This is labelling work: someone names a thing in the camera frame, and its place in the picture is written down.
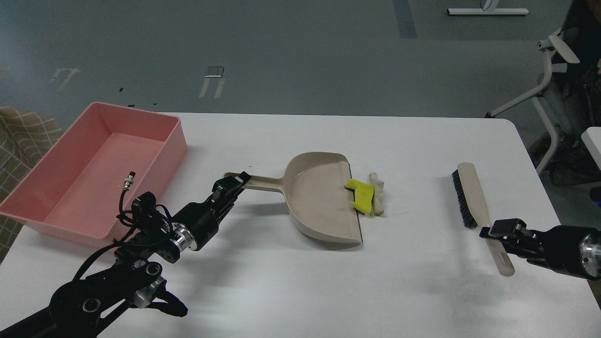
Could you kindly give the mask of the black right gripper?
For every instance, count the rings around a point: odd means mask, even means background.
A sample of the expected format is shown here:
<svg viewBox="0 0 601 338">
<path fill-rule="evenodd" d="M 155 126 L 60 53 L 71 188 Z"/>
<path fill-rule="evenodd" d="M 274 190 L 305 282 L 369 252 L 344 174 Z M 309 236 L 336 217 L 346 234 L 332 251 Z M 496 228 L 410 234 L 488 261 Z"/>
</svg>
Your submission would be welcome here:
<svg viewBox="0 0 601 338">
<path fill-rule="evenodd" d="M 595 280 L 595 229 L 557 226 L 548 231 L 532 230 L 519 218 L 497 220 L 482 227 L 479 237 L 498 252 L 517 255 L 529 264 L 558 274 Z"/>
</svg>

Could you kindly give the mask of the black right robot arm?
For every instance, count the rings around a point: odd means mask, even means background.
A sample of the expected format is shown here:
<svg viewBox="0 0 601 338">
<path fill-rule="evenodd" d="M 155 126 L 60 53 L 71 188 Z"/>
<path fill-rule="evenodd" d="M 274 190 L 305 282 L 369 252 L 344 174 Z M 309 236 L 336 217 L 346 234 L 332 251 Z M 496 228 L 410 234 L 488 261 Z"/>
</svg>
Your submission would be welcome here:
<svg viewBox="0 0 601 338">
<path fill-rule="evenodd" d="M 537 267 L 591 281 L 600 279 L 601 233 L 595 228 L 558 225 L 539 231 L 512 218 L 483 227 L 479 237 L 502 244 L 507 254 Z"/>
</svg>

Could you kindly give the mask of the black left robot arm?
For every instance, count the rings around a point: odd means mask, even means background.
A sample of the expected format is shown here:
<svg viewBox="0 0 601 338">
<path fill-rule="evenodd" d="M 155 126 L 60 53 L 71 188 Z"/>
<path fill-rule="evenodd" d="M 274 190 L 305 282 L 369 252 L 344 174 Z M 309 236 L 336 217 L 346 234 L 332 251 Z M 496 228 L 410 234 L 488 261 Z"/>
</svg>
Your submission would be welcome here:
<svg viewBox="0 0 601 338">
<path fill-rule="evenodd" d="M 124 209 L 134 176 L 131 172 L 124 182 L 116 217 L 128 228 L 126 235 L 90 255 L 54 292 L 49 306 L 2 330 L 3 338 L 96 338 L 129 309 L 187 315 L 187 306 L 167 290 L 162 265 L 150 257 L 175 263 L 185 250 L 202 249 L 251 176 L 242 172 L 217 180 L 206 200 L 188 203 L 174 215 L 149 191 Z"/>
</svg>

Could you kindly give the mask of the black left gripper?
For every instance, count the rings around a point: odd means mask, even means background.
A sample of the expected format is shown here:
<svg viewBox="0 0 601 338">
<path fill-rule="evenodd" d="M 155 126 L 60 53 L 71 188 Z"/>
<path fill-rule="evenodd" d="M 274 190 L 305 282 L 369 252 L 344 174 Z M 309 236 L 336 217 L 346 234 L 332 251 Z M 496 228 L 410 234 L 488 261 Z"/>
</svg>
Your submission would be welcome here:
<svg viewBox="0 0 601 338">
<path fill-rule="evenodd" d="M 174 223 L 185 229 L 190 237 L 190 250 L 197 252 L 219 231 L 219 225 L 238 199 L 238 184 L 245 187 L 251 175 L 243 171 L 234 179 L 219 179 L 213 185 L 212 194 L 202 203 L 191 202 L 173 216 Z"/>
</svg>

